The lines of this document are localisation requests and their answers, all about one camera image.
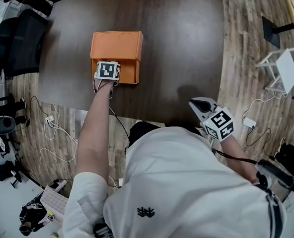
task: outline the table leg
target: table leg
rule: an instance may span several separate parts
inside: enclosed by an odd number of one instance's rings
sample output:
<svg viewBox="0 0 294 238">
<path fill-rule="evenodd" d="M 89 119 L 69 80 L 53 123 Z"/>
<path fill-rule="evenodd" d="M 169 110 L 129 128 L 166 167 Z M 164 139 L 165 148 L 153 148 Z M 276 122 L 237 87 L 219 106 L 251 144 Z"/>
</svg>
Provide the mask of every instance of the table leg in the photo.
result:
<svg viewBox="0 0 294 238">
<path fill-rule="evenodd" d="M 281 39 L 279 33 L 294 29 L 294 24 L 288 24 L 285 26 L 278 27 L 269 19 L 262 17 L 264 39 L 272 43 L 277 48 L 281 48 Z"/>
</svg>

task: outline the power adapter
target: power adapter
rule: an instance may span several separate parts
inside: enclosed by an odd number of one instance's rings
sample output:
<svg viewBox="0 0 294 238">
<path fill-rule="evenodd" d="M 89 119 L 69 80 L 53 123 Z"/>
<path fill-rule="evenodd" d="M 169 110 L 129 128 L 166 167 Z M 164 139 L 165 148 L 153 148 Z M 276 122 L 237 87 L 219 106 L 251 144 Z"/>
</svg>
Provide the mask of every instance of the power adapter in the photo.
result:
<svg viewBox="0 0 294 238">
<path fill-rule="evenodd" d="M 256 122 L 251 120 L 250 118 L 244 118 L 243 120 L 243 124 L 250 127 L 250 128 L 254 128 L 256 126 Z"/>
</svg>

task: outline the white chair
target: white chair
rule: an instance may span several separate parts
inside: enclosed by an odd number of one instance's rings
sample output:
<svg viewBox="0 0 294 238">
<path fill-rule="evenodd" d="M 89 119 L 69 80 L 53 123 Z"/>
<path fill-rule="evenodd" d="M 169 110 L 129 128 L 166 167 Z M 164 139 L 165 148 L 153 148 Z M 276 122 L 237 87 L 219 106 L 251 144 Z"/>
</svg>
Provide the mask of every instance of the white chair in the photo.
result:
<svg viewBox="0 0 294 238">
<path fill-rule="evenodd" d="M 274 54 L 281 55 L 275 62 L 269 62 L 269 59 Z M 294 86 L 294 60 L 289 49 L 270 52 L 256 67 L 266 67 L 269 69 L 273 81 L 265 87 L 266 90 L 287 94 Z M 277 83 L 282 83 L 280 88 L 275 87 Z"/>
</svg>

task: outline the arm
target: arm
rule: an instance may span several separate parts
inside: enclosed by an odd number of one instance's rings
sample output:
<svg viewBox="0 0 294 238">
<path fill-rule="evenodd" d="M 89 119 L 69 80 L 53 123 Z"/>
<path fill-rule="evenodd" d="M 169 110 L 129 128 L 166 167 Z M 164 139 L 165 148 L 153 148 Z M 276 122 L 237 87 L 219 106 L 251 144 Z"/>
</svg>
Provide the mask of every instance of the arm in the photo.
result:
<svg viewBox="0 0 294 238">
<path fill-rule="evenodd" d="M 221 142 L 221 147 L 226 154 L 231 155 L 232 157 L 247 158 L 242 147 L 232 135 Z M 232 170 L 237 172 L 243 178 L 249 180 L 252 184 L 259 182 L 256 177 L 257 170 L 253 164 L 228 158 L 226 158 L 226 162 Z"/>
<path fill-rule="evenodd" d="M 105 83 L 94 97 L 79 136 L 76 174 L 92 172 L 107 182 L 109 94 L 114 82 Z"/>
</svg>

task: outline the hand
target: hand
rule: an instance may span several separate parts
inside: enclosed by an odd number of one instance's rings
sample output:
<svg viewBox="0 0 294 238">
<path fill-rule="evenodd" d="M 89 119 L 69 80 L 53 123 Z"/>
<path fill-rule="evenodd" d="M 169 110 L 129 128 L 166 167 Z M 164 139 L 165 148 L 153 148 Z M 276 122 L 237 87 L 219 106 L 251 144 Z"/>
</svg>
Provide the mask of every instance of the hand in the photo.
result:
<svg viewBox="0 0 294 238">
<path fill-rule="evenodd" d="M 114 80 L 101 80 L 101 79 L 95 79 L 94 85 L 95 85 L 95 91 L 108 91 L 108 93 L 111 91 L 113 85 L 114 85 Z"/>
</svg>

